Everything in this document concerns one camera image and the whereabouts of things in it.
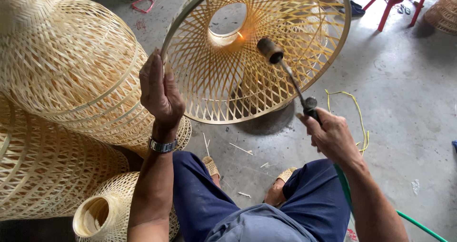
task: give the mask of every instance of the wristwatch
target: wristwatch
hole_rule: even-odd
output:
[[[164,143],[159,143],[155,141],[152,136],[149,137],[149,147],[159,153],[168,153],[173,151],[173,149],[176,147],[178,144],[178,139],[175,138],[172,143],[164,144]]]

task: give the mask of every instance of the woven bamboo lampshade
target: woven bamboo lampshade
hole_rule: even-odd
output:
[[[215,13],[232,4],[246,8],[244,21],[227,34],[210,29]],[[189,0],[162,47],[186,100],[185,115],[213,124],[236,123],[288,104],[297,95],[280,66],[268,64],[257,42],[281,46],[301,90],[333,63],[350,26],[349,0]]]
[[[435,28],[457,35],[457,0],[438,0],[424,18]]]
[[[122,153],[0,94],[0,221],[72,216],[103,181],[128,171]]]
[[[139,172],[117,175],[84,201],[73,218],[78,242],[126,242],[130,204]],[[174,208],[169,216],[169,240],[179,230]]]
[[[0,90],[26,111],[141,156],[154,116],[140,104],[148,56],[90,0],[0,0]],[[181,131],[190,131],[184,118]],[[181,146],[188,134],[178,134]]]

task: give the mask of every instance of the concrete floor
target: concrete floor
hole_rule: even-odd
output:
[[[146,52],[161,47],[166,27],[185,0],[157,0],[148,13],[134,11],[130,0],[94,0],[119,15],[134,31]],[[354,0],[365,5],[369,0]],[[377,27],[385,8],[377,0],[361,18],[354,18],[343,50],[329,70],[305,93],[325,107],[329,92],[352,93],[360,105],[370,144],[365,159],[389,201],[398,210],[448,239],[457,237],[457,165],[451,141],[457,139],[457,39],[428,27],[422,14],[436,0],[427,0],[412,28],[413,14],[392,9],[384,31]],[[415,7],[405,3],[411,11]],[[332,112],[347,118],[356,141],[363,140],[352,99],[330,96]],[[294,117],[297,100],[283,111],[232,125],[192,122],[186,150],[209,153],[222,175],[222,189],[243,208],[262,202],[276,176],[292,166],[323,158],[310,146],[304,126]],[[236,149],[246,150],[253,156]],[[268,162],[271,166],[260,168]],[[418,180],[419,190],[412,182]],[[237,192],[251,195],[251,198]],[[414,242],[433,239],[405,222]]]

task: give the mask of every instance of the bamboo basket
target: bamboo basket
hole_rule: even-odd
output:
[[[0,0],[0,19],[0,90],[9,99],[145,156],[154,116],[140,104],[139,70],[148,56],[118,16],[90,0]],[[188,134],[178,137],[184,147]]]
[[[139,172],[117,175],[103,183],[92,197],[84,201],[73,218],[78,242],[126,242],[130,204]],[[179,230],[178,219],[171,209],[169,240]]]
[[[349,32],[349,0],[189,0],[168,28],[165,68],[175,73],[186,100],[185,116],[212,124],[237,123],[288,104],[292,80],[257,50],[268,37],[285,50],[301,90],[333,63]],[[246,5],[239,28],[219,35],[209,29],[216,11]]]
[[[0,94],[0,221],[72,216],[125,156],[17,108]]]
[[[438,0],[424,18],[435,28],[457,35],[457,0]]]

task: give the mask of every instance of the yellow cord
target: yellow cord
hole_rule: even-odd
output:
[[[331,112],[331,111],[330,111],[330,95],[338,94],[338,93],[343,93],[343,94],[346,94],[346,95],[348,95],[348,96],[351,96],[352,99],[354,99],[354,102],[356,103],[356,106],[357,106],[357,110],[359,111],[360,124],[362,124],[362,131],[363,131],[363,147],[362,147],[362,149],[360,149],[359,151],[361,151],[361,152],[362,152],[362,155],[363,155],[363,153],[365,152],[365,150],[368,148],[368,143],[369,143],[369,141],[370,141],[370,133],[369,133],[369,131],[367,131],[367,133],[365,134],[365,128],[363,127],[362,113],[360,112],[360,107],[359,107],[359,104],[357,104],[356,98],[355,98],[353,95],[351,95],[351,94],[349,94],[349,93],[347,93],[347,92],[345,92],[345,91],[339,91],[339,92],[334,92],[334,93],[328,93],[328,91],[325,90],[325,92],[327,93],[327,105],[328,105],[328,111],[329,111],[329,112]]]

